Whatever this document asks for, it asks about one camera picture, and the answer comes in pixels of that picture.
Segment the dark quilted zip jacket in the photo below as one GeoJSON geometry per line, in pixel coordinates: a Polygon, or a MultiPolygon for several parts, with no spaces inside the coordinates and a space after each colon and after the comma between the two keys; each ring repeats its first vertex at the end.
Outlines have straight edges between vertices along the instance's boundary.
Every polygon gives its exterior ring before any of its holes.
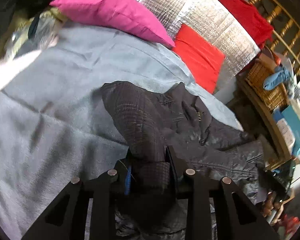
{"type": "Polygon", "coordinates": [[[216,120],[183,83],[160,94],[115,81],[103,85],[101,95],[129,147],[125,165],[132,169],[131,188],[145,189],[131,206],[117,208],[117,239],[184,239],[186,201],[163,198],[171,181],[164,159],[168,146],[199,174],[229,177],[251,202],[257,201],[261,142],[216,120]]]}

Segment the wooden side table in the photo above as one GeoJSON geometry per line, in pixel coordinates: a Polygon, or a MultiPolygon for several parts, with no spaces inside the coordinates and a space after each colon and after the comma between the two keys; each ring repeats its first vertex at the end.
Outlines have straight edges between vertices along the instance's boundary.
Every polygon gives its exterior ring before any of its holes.
{"type": "Polygon", "coordinates": [[[274,161],[270,161],[267,167],[268,170],[274,170],[289,161],[292,156],[270,110],[267,109],[255,91],[249,86],[244,76],[236,76],[236,81],[238,88],[245,94],[258,112],[274,143],[277,158],[274,161]]]}

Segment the grey fleece blanket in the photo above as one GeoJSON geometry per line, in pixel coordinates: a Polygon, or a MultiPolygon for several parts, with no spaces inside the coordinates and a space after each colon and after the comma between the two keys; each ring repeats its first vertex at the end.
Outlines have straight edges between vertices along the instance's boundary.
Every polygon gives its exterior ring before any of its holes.
{"type": "Polygon", "coordinates": [[[71,178],[95,178],[125,156],[100,93],[114,81],[156,93],[184,83],[215,119],[241,129],[165,46],[68,22],[57,44],[0,91],[0,226],[8,238],[21,239],[71,178]]]}

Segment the white patterned box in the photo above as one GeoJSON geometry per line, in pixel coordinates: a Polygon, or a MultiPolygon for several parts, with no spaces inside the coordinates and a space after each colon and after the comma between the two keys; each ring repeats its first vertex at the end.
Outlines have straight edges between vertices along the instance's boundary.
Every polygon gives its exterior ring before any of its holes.
{"type": "Polygon", "coordinates": [[[288,122],[284,118],[283,114],[280,112],[279,107],[276,107],[273,110],[272,113],[273,119],[275,120],[275,123],[283,136],[283,139],[286,143],[286,146],[290,153],[293,151],[293,147],[295,145],[295,136],[292,132],[291,127],[289,126],[288,122]]]}

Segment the wicker basket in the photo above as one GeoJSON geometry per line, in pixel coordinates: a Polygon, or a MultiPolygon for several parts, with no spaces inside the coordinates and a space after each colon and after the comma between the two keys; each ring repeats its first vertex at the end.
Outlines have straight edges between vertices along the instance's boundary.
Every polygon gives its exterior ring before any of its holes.
{"type": "Polygon", "coordinates": [[[263,61],[256,60],[245,77],[248,85],[271,112],[288,106],[286,87],[282,82],[276,85],[275,76],[274,70],[263,61]]]}

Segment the light blue cloth in basket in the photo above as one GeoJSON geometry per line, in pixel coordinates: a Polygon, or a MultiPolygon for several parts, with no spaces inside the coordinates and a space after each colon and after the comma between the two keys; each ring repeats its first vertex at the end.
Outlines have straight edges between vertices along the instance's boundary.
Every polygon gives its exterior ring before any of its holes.
{"type": "Polygon", "coordinates": [[[291,73],[286,67],[277,66],[274,74],[265,78],[263,88],[265,90],[273,90],[279,84],[288,81],[291,78],[291,73]]]}

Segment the white mattress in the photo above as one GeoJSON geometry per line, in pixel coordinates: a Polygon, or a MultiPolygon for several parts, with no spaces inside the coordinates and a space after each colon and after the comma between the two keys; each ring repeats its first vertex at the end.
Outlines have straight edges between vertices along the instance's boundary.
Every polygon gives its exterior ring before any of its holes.
{"type": "Polygon", "coordinates": [[[34,50],[13,60],[0,60],[0,91],[25,70],[42,50],[34,50]]]}

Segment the red-orange pillow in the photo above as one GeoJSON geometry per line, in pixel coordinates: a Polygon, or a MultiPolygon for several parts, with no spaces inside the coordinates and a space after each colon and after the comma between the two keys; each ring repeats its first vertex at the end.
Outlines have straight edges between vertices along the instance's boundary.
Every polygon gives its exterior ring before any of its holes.
{"type": "Polygon", "coordinates": [[[225,55],[196,31],[182,24],[172,49],[187,65],[196,84],[213,93],[225,55]]]}

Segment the wooden stair railing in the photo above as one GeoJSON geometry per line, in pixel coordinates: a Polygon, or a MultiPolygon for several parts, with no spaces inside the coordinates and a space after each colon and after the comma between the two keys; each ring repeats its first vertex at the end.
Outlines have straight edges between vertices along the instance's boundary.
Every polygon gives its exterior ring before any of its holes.
{"type": "Polygon", "coordinates": [[[291,59],[300,80],[300,0],[246,1],[273,26],[273,42],[269,46],[291,59]]]}

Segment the dark red cloth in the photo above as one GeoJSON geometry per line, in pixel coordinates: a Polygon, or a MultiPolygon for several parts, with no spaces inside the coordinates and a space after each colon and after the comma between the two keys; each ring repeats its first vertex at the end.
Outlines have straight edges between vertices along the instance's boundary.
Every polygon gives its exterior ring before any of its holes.
{"type": "Polygon", "coordinates": [[[271,39],[274,28],[245,0],[218,0],[252,37],[260,49],[271,39]]]}

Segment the pink pillow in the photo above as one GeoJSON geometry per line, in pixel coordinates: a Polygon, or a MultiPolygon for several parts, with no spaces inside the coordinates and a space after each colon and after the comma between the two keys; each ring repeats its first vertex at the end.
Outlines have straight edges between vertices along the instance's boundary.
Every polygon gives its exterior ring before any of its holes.
{"type": "Polygon", "coordinates": [[[157,17],[137,0],[53,0],[68,19],[110,27],[168,47],[175,43],[157,17]]]}

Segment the silver foil insulation board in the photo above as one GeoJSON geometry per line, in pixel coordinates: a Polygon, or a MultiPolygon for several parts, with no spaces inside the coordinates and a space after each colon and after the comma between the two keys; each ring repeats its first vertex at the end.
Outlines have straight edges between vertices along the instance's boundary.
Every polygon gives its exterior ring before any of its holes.
{"type": "Polygon", "coordinates": [[[157,16],[171,38],[185,23],[224,53],[216,92],[260,52],[253,38],[218,0],[137,1],[157,16]]]}

